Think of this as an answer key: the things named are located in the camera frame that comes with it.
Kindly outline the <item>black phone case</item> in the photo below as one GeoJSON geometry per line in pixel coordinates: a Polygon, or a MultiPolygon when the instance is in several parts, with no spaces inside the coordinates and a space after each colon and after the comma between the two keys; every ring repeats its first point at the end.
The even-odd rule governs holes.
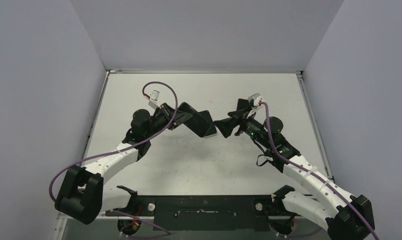
{"type": "Polygon", "coordinates": [[[198,137],[203,138],[209,129],[209,123],[187,102],[180,104],[178,110],[192,114],[192,118],[184,122],[184,125],[194,132],[198,137]]]}

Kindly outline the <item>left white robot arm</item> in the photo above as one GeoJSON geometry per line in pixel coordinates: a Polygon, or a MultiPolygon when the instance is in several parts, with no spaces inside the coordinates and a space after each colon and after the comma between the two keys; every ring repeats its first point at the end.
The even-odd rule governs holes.
{"type": "Polygon", "coordinates": [[[146,109],[135,111],[130,129],[114,150],[93,156],[94,162],[88,165],[73,164],[63,171],[65,177],[53,198],[55,209],[86,225],[105,211],[119,209],[125,215],[134,214],[138,208],[137,200],[132,198],[136,191],[121,185],[105,190],[105,183],[139,161],[151,147],[151,139],[164,130],[188,127],[195,115],[185,102],[177,108],[163,103],[153,114],[146,109]]]}

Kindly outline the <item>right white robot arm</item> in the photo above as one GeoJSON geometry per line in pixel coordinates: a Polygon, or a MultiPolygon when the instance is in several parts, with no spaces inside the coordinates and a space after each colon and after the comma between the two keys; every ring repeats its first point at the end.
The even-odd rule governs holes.
{"type": "Polygon", "coordinates": [[[235,111],[215,120],[214,125],[228,138],[247,134],[262,151],[265,163],[301,185],[310,197],[285,185],[271,195],[271,207],[279,215],[291,212],[325,230],[332,240],[363,240],[375,232],[370,200],[338,187],[311,164],[282,134],[283,122],[269,115],[261,99],[239,99],[235,111]]]}

